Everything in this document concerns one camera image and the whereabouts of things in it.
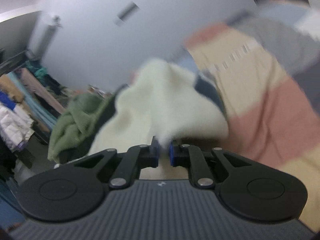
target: white towel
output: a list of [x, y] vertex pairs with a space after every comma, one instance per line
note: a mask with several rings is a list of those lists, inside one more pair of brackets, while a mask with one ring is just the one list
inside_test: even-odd
[[160, 59], [146, 62], [134, 85], [118, 95], [116, 114], [96, 135], [89, 155], [116, 148], [150, 145], [156, 136], [166, 148], [173, 139], [225, 138], [220, 109], [194, 89], [196, 75]]

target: light blue fabric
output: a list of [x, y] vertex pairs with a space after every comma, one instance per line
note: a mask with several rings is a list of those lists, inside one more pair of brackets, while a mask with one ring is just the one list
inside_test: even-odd
[[177, 65], [186, 68], [193, 73], [198, 72], [198, 67], [193, 59], [193, 57], [190, 55], [190, 53], [186, 50], [185, 53], [175, 62]]
[[294, 24], [308, 12], [307, 8], [294, 4], [278, 4], [272, 8], [264, 8], [259, 12], [259, 16], [276, 20], [283, 24], [294, 27]]
[[50, 130], [53, 129], [55, 124], [57, 123], [57, 118], [55, 118], [52, 114], [50, 114], [46, 109], [44, 109], [41, 105], [39, 105], [33, 97], [29, 94], [26, 88], [20, 83], [20, 80], [16, 76], [15, 73], [10, 72], [7, 74], [10, 80], [15, 84], [15, 86], [21, 91], [22, 94], [25, 95], [25, 102], [32, 110], [32, 113], [41, 120], [46, 127]]
[[6, 229], [15, 223], [22, 223], [26, 219], [20, 213], [20, 205], [9, 187], [0, 180], [0, 227]]

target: green cloth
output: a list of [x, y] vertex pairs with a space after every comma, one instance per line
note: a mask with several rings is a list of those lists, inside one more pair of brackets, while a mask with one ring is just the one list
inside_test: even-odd
[[77, 147], [93, 133], [95, 124], [108, 102], [109, 99], [90, 93], [76, 96], [52, 130], [48, 160], [60, 163], [58, 155], [62, 150]]

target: dark blue fabric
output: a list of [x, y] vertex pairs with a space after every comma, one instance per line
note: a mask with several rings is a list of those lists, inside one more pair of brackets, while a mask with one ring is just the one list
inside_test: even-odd
[[11, 110], [13, 110], [16, 106], [15, 102], [11, 101], [7, 94], [3, 93], [2, 91], [0, 91], [0, 101], [4, 106]]
[[303, 90], [313, 109], [320, 114], [320, 61], [303, 72], [293, 75], [293, 79]]
[[220, 96], [216, 90], [216, 88], [207, 82], [206, 80], [202, 79], [201, 76], [197, 77], [196, 84], [195, 84], [195, 90], [210, 99], [213, 103], [219, 107], [220, 111], [222, 113], [225, 113], [225, 108], [223, 105], [223, 102], [220, 99]]

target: pink fabric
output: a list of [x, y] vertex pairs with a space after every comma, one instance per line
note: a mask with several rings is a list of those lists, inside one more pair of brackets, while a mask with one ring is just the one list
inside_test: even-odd
[[63, 106], [46, 90], [46, 88], [26, 68], [22, 69], [21, 81], [27, 87], [28, 91], [42, 97], [57, 112], [62, 114], [65, 111]]
[[212, 41], [221, 33], [229, 30], [230, 28], [225, 23], [216, 23], [210, 25], [207, 28], [200, 30], [199, 32], [194, 33], [186, 42], [185, 46], [187, 49], [196, 47], [201, 43], [206, 43]]
[[221, 147], [271, 167], [301, 156], [320, 143], [320, 119], [297, 83], [288, 78], [257, 105], [228, 120]]

